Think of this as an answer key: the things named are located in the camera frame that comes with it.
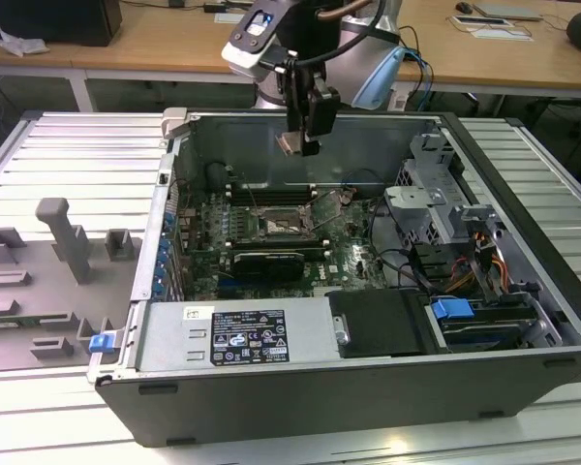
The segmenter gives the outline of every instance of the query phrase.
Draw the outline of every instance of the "blue plastic tab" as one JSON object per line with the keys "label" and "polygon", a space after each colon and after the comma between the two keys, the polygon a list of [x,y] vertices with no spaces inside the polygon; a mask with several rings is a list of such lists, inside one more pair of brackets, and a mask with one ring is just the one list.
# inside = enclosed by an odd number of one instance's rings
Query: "blue plastic tab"
{"label": "blue plastic tab", "polygon": [[164,267],[163,264],[158,264],[155,267],[155,271],[153,272],[153,276],[156,277],[157,279],[164,279],[164,277],[166,276],[167,270]]}
{"label": "blue plastic tab", "polygon": [[164,285],[161,281],[156,281],[153,283],[153,293],[161,294],[164,291]]}
{"label": "blue plastic tab", "polygon": [[440,298],[431,304],[438,320],[441,318],[473,318],[475,313],[465,298]]}
{"label": "blue plastic tab", "polygon": [[355,98],[352,99],[351,106],[357,109],[377,109],[380,107],[389,95],[389,89],[398,75],[398,69],[406,52],[406,48],[398,46],[388,53],[363,83]]}
{"label": "blue plastic tab", "polygon": [[170,241],[168,239],[160,239],[159,240],[159,248],[160,250],[167,251],[170,248]]}
{"label": "blue plastic tab", "polygon": [[90,338],[88,350],[91,354],[113,354],[115,338],[114,334],[95,334]]}

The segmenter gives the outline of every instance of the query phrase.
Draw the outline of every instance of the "table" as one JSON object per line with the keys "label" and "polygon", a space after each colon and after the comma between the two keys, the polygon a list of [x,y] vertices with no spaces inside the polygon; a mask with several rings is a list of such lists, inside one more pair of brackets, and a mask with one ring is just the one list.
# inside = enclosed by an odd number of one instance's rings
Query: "table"
{"label": "table", "polygon": [[[580,4],[548,0],[494,1],[525,5],[566,20],[581,11]],[[565,32],[544,22],[526,21],[533,42],[477,39],[446,20],[457,14],[454,4],[454,0],[407,0],[398,18],[399,25],[410,24],[417,30],[422,54],[435,70],[434,90],[581,98],[581,51]],[[49,44],[50,53],[24,58],[0,48],[0,75],[66,78],[82,111],[95,109],[86,87],[88,79],[249,82],[231,74],[220,55],[232,24],[215,23],[214,15],[200,10],[125,4],[121,9],[123,24],[109,46]],[[558,22],[554,17],[547,19]],[[409,30],[403,38],[413,46]],[[405,63],[395,98],[406,99],[418,77],[416,66]]]}

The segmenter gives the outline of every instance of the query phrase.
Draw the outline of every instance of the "floor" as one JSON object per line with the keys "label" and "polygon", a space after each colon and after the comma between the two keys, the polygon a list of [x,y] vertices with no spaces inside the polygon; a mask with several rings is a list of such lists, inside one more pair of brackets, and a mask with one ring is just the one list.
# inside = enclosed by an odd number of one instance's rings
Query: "floor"
{"label": "floor", "polygon": [[[171,82],[157,82],[154,85],[156,87],[151,89],[141,81],[92,80],[90,87],[100,111],[162,111],[167,107],[246,109],[254,102],[254,89],[246,84],[179,82],[173,85]],[[0,144],[16,124],[22,110],[76,111],[76,101],[69,83],[64,79],[0,77],[0,88],[17,108],[15,110],[0,94]],[[421,95],[409,102],[408,109],[415,108],[418,97],[421,98]],[[488,116],[492,97],[478,98],[478,116]],[[525,122],[530,117],[526,104],[533,100],[508,97],[500,116],[516,117]],[[431,110],[453,111],[459,116],[469,116],[472,106],[460,94],[437,94]],[[533,132],[561,162],[569,160],[567,167],[581,179],[581,138],[569,134],[579,117],[578,108],[552,106],[542,114]]]}

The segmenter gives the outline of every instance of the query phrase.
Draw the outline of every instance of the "aluminum plate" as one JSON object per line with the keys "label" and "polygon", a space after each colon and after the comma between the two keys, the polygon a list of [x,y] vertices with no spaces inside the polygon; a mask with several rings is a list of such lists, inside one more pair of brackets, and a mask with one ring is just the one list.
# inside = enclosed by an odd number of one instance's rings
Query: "aluminum plate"
{"label": "aluminum plate", "polygon": [[46,112],[31,121],[0,171],[0,228],[24,240],[51,239],[35,217],[43,197],[69,201],[69,218],[89,238],[144,229],[166,149],[158,113]]}
{"label": "aluminum plate", "polygon": [[[581,280],[581,186],[526,130],[502,119],[461,122]],[[463,177],[490,203],[470,173]]]}

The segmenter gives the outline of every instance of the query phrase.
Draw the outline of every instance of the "metal bracket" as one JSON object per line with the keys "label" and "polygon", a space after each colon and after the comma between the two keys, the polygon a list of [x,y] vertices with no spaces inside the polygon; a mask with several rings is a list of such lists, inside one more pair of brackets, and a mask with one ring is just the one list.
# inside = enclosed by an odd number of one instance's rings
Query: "metal bracket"
{"label": "metal bracket", "polygon": [[449,165],[454,156],[454,148],[441,131],[415,136],[411,141],[410,149],[419,165]]}

